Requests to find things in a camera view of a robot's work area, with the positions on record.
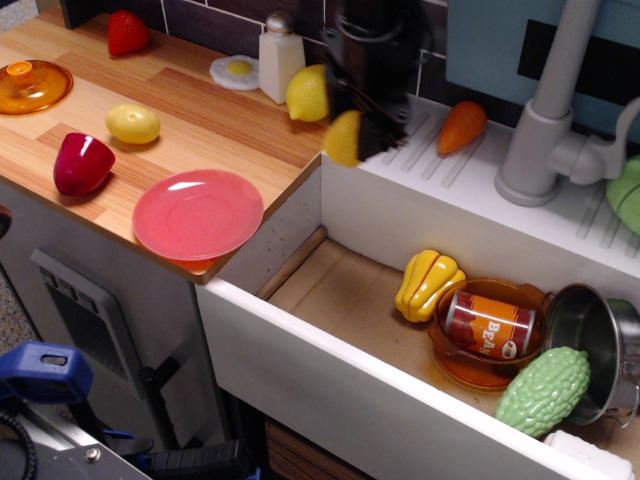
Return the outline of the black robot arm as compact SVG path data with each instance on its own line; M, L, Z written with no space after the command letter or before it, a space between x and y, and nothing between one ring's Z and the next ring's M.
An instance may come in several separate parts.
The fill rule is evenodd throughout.
M409 87L433 46L420 1L340 1L323 32L330 126L324 152L356 167L401 146L411 113Z

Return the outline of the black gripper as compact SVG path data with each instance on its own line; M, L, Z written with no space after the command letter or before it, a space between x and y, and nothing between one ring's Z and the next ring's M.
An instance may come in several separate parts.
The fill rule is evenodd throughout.
M345 27L327 28L326 54L329 119L360 110L357 159L366 161L399 147L408 137L409 101L404 92L411 60L402 29L381 35Z

